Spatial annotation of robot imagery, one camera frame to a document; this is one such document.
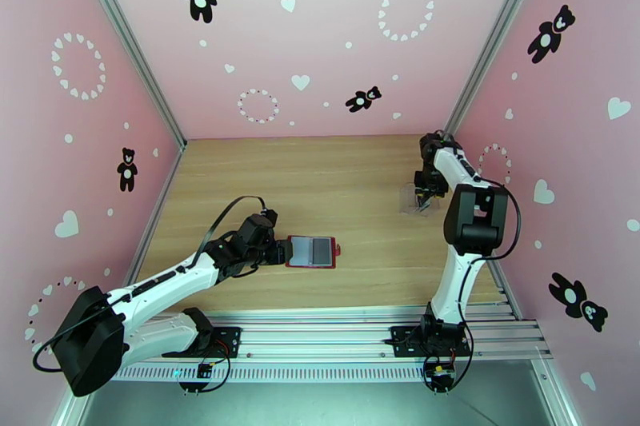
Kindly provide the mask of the perforated metal strip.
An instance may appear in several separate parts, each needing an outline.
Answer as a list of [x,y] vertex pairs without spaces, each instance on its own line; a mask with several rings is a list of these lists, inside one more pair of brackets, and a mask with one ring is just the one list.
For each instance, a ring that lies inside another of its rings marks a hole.
[[213,364],[210,380],[196,377],[196,363],[143,362],[118,372],[114,381],[230,383],[421,383],[422,366],[415,363],[341,364]]

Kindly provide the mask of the circuit board with yellow plug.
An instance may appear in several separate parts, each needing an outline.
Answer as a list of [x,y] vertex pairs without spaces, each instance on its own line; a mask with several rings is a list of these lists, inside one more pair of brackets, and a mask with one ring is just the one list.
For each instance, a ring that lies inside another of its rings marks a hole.
[[426,384],[436,393],[446,393],[455,383],[455,369],[449,364],[429,364],[425,371]]

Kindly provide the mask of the red leather card holder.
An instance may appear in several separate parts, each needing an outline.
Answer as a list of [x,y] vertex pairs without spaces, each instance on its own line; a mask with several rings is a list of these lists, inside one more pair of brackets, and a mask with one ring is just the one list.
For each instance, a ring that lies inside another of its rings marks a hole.
[[289,235],[292,256],[285,266],[295,269],[334,269],[342,253],[334,237],[309,237]]

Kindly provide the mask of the aluminium table edge rail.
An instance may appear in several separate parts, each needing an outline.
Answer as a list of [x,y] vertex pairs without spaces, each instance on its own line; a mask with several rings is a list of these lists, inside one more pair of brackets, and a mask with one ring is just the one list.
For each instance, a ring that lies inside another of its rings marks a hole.
[[133,260],[131,261],[129,270],[127,271],[125,277],[123,278],[122,283],[125,286],[132,285],[136,281],[136,278],[140,273],[140,269],[142,268],[146,254],[150,247],[150,243],[153,239],[155,230],[158,227],[158,223],[162,215],[163,207],[169,195],[172,181],[178,171],[180,162],[182,160],[182,155],[184,154],[185,150],[186,150],[186,142],[184,142],[182,145],[178,147],[178,152],[171,163],[169,172],[166,175],[166,179],[161,187],[158,198],[154,204],[152,213],[150,215],[150,219],[148,220],[148,223],[142,233],[141,240],[139,241],[138,247],[136,248],[136,251],[134,253],[134,257],[133,257]]
[[487,267],[501,293],[505,296],[505,300],[509,303],[512,312],[517,320],[523,320],[522,310],[520,309],[514,291],[510,283],[506,279],[501,263],[499,261],[488,261]]

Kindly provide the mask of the wide aluminium base rail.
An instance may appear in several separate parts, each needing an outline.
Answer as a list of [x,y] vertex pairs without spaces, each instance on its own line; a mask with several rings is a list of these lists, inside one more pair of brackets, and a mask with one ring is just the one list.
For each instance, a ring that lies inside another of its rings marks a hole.
[[[422,306],[374,306],[212,312],[216,326],[242,329],[240,361],[384,361],[393,356],[383,341],[393,326],[418,325]],[[506,303],[472,304],[467,323],[477,360],[548,359],[538,323],[519,320]]]

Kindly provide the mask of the aluminium frame post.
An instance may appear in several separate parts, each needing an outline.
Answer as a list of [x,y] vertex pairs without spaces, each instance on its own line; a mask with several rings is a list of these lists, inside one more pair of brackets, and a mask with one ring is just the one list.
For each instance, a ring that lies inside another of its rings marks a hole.
[[140,46],[140,43],[138,42],[138,39],[126,18],[123,8],[120,6],[118,0],[99,0],[99,2],[106,13],[106,16],[110,20],[112,27],[117,33],[124,50],[130,57],[130,60],[136,69],[138,76],[142,80],[147,93],[150,95],[151,101],[154,103],[154,106],[167,129],[172,134],[178,150],[180,152],[184,152],[188,141],[186,140],[182,130],[179,128],[166,97],[162,92],[148,61],[146,60],[142,47]]
[[444,131],[454,134],[461,127],[472,106],[482,83],[509,33],[524,0],[504,0],[490,29],[484,45],[473,65],[451,114],[444,125]]

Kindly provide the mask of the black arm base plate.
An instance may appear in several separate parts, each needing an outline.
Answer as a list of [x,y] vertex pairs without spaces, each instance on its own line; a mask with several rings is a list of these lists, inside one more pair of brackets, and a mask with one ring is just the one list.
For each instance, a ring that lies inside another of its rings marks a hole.
[[385,344],[393,348],[396,358],[407,357],[468,357],[470,342],[464,326],[422,329],[420,326],[394,326]]
[[213,327],[201,331],[184,351],[163,353],[163,358],[236,358],[242,329],[239,327]]

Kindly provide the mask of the black teddy bear sticker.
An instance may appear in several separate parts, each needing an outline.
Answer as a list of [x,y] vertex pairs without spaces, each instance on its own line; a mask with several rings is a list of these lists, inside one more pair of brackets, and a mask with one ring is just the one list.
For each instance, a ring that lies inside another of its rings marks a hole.
[[567,4],[562,5],[552,20],[541,23],[538,35],[527,48],[531,62],[538,64],[548,53],[555,53],[562,42],[563,33],[574,23],[575,16]]
[[570,282],[560,273],[552,273],[552,283],[548,284],[550,294],[565,306],[567,316],[582,318],[582,303],[587,299],[587,293],[581,281]]
[[121,192],[132,192],[134,190],[134,180],[138,174],[137,166],[134,163],[134,156],[135,152],[133,149],[122,148],[122,161],[117,167]]

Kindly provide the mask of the clear acrylic card box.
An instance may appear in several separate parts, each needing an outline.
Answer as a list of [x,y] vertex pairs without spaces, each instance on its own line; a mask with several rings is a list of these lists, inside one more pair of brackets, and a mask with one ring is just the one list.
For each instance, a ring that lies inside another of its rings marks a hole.
[[429,215],[436,213],[440,209],[442,199],[435,196],[435,199],[433,202],[434,210],[427,214],[420,213],[418,211],[419,207],[417,207],[417,202],[416,202],[417,193],[424,193],[424,192],[421,189],[417,189],[413,183],[407,183],[400,189],[399,206],[398,206],[398,211],[400,213],[406,214],[406,215],[428,217]]

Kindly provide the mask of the dark grey credit card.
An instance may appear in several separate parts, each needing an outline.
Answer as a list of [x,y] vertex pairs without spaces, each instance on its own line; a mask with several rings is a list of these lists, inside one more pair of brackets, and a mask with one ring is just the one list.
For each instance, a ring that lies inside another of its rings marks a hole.
[[311,241],[310,264],[313,268],[334,267],[334,239],[313,237]]

